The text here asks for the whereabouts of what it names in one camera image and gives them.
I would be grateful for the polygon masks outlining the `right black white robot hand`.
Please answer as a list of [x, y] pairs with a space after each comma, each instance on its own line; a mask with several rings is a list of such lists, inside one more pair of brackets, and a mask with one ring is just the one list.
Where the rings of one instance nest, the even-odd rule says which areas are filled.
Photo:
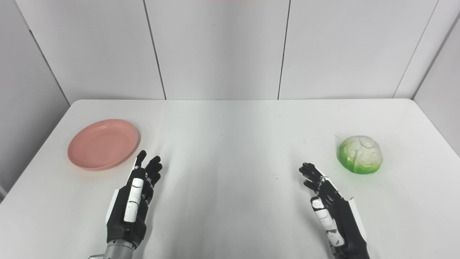
[[315, 193], [312, 209], [329, 240], [336, 259], [369, 259], [367, 234], [353, 198], [346, 200], [314, 164], [304, 162], [299, 172], [304, 185]]

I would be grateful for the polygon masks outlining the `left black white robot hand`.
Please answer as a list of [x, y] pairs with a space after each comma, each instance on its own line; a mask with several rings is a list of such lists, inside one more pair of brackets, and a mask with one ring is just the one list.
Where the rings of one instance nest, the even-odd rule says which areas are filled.
[[155, 156], [143, 167], [142, 162], [146, 156], [145, 150], [140, 151], [127, 183], [114, 192], [106, 220], [106, 241], [109, 245], [122, 240], [137, 249], [145, 238], [148, 207], [163, 168], [159, 156]]

